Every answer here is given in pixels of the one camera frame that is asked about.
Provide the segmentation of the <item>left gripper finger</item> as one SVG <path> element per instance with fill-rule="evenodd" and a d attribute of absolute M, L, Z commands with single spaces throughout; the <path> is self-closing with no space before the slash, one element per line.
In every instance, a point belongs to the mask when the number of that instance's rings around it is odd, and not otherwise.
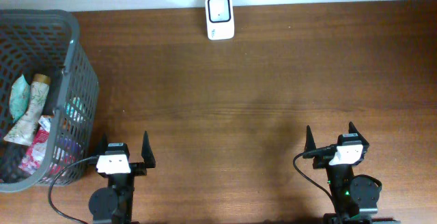
<path fill-rule="evenodd" d="M 97 142 L 94 147 L 94 151 L 92 152 L 92 156 L 100 156 L 105 154 L 108 147 L 107 136 L 105 134 L 102 135 L 102 138 Z"/>
<path fill-rule="evenodd" d="M 146 168 L 151 169 L 156 167 L 156 160 L 150 146 L 150 140 L 147 131 L 145 131 L 143 135 L 141 156 L 143 158 L 143 162 L 145 163 Z"/>

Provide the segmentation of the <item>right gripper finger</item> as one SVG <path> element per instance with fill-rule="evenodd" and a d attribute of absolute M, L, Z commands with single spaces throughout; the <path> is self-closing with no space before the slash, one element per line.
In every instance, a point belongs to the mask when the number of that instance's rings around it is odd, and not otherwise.
<path fill-rule="evenodd" d="M 358 137 L 359 140 L 364 141 L 364 137 L 362 134 L 357 130 L 356 126 L 353 124 L 353 122 L 349 122 L 348 124 L 348 132 L 350 134 L 354 134 L 355 137 Z"/>
<path fill-rule="evenodd" d="M 306 141 L 305 141 L 305 149 L 304 152 L 311 152 L 316 150 L 316 145 L 315 145 L 315 141 L 313 138 L 313 134 L 311 132 L 311 127 L 310 125 L 307 125 L 306 127 Z"/>

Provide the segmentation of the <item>red purple tissue pack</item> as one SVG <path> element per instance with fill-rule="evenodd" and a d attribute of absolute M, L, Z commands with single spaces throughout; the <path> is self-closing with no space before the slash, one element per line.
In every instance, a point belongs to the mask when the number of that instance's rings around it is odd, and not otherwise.
<path fill-rule="evenodd" d="M 28 174 L 35 173 L 44 160 L 52 119 L 51 115 L 42 115 L 38 120 L 38 131 L 18 166 L 19 169 Z"/>

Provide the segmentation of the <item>white bamboo print tube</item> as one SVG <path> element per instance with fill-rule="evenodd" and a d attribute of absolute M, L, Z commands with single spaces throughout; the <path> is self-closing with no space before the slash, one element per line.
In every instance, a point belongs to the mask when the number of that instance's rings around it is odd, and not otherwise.
<path fill-rule="evenodd" d="M 51 78 L 43 74 L 34 74 L 30 88 L 30 99 L 25 114 L 14 123 L 3 140 L 29 146 L 38 126 L 48 95 Z"/>

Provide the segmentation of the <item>mint green wipes pack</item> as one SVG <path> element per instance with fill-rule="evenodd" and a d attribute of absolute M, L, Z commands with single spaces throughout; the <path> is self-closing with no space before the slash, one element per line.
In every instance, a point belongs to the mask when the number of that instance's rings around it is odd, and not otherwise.
<path fill-rule="evenodd" d="M 9 100 L 9 110 L 13 122 L 17 122 L 26 112 L 30 99 L 30 84 L 25 75 L 19 76 L 12 85 Z"/>

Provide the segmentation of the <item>teal small tissue pack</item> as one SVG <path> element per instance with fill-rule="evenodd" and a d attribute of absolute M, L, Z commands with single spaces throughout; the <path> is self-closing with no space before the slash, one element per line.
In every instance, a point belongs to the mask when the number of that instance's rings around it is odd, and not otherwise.
<path fill-rule="evenodd" d="M 74 97 L 65 105 L 66 113 L 74 122 L 82 123 L 85 121 L 85 105 L 79 97 Z"/>

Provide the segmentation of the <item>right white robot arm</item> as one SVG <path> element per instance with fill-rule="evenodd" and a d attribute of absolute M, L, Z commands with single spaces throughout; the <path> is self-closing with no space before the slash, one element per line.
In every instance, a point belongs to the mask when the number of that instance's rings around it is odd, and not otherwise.
<path fill-rule="evenodd" d="M 311 128 L 306 128 L 303 158 L 313 161 L 314 169 L 326 170 L 329 189 L 325 190 L 335 212 L 323 216 L 324 223 L 397 223 L 392 218 L 375 219 L 382 183 L 369 175 L 356 175 L 369 148 L 368 141 L 348 124 L 348 132 L 338 136 L 337 142 L 326 147 L 315 145 Z"/>

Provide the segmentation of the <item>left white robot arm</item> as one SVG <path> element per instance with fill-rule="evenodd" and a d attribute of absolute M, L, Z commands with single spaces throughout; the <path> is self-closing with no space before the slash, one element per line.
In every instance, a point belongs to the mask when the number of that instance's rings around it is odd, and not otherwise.
<path fill-rule="evenodd" d="M 109 143 L 103 136 L 94 153 L 96 172 L 108 180 L 106 187 L 99 188 L 89 198 L 89 211 L 93 223 L 133 223 L 132 207 L 135 178 L 146 176 L 148 169 L 156 166 L 148 134 L 143 135 L 141 157 L 137 163 L 129 161 L 130 152 L 125 143 Z"/>

